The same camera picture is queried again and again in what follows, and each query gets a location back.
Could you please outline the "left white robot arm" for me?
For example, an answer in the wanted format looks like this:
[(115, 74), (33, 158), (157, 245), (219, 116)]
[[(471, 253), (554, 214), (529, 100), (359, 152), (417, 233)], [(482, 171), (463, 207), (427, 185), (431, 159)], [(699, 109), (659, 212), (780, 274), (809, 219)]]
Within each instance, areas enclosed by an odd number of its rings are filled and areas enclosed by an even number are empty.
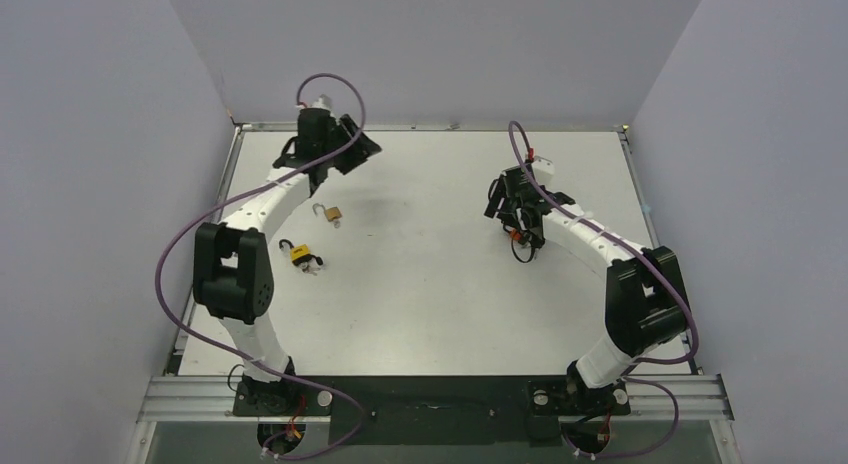
[(270, 414), (300, 403), (293, 359), (268, 315), (274, 296), (269, 240), (335, 169), (346, 175), (381, 152), (353, 118), (322, 107), (299, 112), (297, 132), (272, 163), (268, 189), (194, 235), (193, 294), (228, 332), (243, 364), (237, 399)]

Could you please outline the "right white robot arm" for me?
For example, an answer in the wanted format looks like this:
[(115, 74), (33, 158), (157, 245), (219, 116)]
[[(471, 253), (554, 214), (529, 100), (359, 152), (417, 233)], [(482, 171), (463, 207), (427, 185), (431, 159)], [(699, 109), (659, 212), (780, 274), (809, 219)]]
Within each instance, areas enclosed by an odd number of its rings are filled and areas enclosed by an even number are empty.
[(556, 244), (600, 277), (603, 330), (559, 381), (531, 383), (539, 415), (596, 415), (627, 405), (622, 377), (639, 360), (686, 332), (679, 263), (666, 247), (650, 249), (609, 232), (567, 194), (533, 186), (518, 166), (494, 179), (486, 217), (501, 222), (512, 246), (536, 252)]

